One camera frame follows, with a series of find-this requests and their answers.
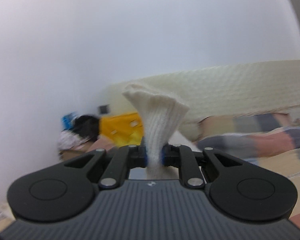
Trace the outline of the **cream striped knit sweater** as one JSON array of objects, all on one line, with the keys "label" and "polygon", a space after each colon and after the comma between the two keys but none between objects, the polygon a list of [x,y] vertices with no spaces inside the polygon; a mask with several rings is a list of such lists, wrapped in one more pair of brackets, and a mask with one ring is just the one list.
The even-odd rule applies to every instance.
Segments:
[{"label": "cream striped knit sweater", "polygon": [[178,171],[162,163],[162,148],[179,127],[189,106],[179,96],[131,83],[122,92],[141,117],[147,154],[147,179],[178,179]]}]

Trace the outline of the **black clothing pile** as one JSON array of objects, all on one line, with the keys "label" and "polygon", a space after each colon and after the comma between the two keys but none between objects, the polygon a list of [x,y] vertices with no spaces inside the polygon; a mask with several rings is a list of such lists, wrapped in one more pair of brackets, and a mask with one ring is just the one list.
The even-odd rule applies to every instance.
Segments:
[{"label": "black clothing pile", "polygon": [[100,119],[94,115],[82,115],[74,120],[72,132],[89,141],[96,141],[100,133]]}]

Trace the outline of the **white crumpled clothing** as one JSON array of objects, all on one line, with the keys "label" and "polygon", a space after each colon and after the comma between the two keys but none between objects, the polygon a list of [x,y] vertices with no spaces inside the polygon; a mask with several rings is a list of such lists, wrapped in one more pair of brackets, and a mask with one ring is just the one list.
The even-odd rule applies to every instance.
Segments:
[{"label": "white crumpled clothing", "polygon": [[70,130],[63,130],[58,137],[57,148],[60,151],[69,150],[87,142],[88,140],[88,137],[81,137],[79,134]]}]

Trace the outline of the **yellow crown cushion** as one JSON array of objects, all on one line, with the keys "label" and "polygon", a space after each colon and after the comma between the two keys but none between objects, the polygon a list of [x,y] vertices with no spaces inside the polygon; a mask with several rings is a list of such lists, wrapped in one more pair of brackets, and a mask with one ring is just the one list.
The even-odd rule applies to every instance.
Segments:
[{"label": "yellow crown cushion", "polygon": [[117,147],[139,145],[144,135],[142,120],[136,112],[103,116],[100,119],[100,134]]}]

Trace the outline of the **patchwork pillow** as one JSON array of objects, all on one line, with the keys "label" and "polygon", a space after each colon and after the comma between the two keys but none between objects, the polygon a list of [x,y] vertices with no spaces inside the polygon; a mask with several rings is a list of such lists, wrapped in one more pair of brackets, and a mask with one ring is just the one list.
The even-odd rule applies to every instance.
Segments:
[{"label": "patchwork pillow", "polygon": [[292,125],[290,115],[286,113],[209,116],[198,122],[198,138],[225,133],[264,133]]}]

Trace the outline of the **blue plastic bag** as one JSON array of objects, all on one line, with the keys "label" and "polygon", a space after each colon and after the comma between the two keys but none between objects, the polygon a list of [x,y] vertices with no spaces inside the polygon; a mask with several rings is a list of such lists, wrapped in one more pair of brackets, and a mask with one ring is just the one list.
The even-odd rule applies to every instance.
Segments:
[{"label": "blue plastic bag", "polygon": [[63,129],[66,129],[66,130],[72,129],[77,116],[78,115],[76,112],[72,112],[72,113],[69,113],[69,114],[63,116],[61,118],[61,123],[62,123]]}]

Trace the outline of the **patchwork colour block duvet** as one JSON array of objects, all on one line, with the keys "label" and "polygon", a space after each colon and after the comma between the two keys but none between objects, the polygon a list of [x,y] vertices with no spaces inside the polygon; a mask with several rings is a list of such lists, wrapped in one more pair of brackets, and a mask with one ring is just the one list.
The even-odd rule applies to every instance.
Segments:
[{"label": "patchwork colour block duvet", "polygon": [[198,142],[191,142],[175,132],[168,142],[186,145],[195,151],[216,148],[290,179],[298,191],[290,219],[300,228],[300,127],[281,127],[267,133],[225,133]]}]

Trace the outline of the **cream quilted headboard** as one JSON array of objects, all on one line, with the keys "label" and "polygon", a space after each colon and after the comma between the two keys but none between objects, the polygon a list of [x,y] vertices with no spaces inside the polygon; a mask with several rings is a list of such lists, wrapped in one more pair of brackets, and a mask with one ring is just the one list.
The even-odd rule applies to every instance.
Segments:
[{"label": "cream quilted headboard", "polygon": [[177,129],[196,139],[196,123],[209,116],[287,113],[300,124],[300,60],[267,61],[185,70],[109,85],[112,115],[138,112],[122,92],[139,83],[179,96],[189,111]]}]

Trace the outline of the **grey wall switch plate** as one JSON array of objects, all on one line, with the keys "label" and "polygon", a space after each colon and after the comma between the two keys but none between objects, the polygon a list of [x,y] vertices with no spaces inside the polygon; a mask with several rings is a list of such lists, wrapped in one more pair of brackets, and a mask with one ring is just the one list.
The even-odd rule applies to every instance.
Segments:
[{"label": "grey wall switch plate", "polygon": [[98,107],[98,111],[101,115],[109,114],[109,112],[110,112],[109,105],[100,105]]}]

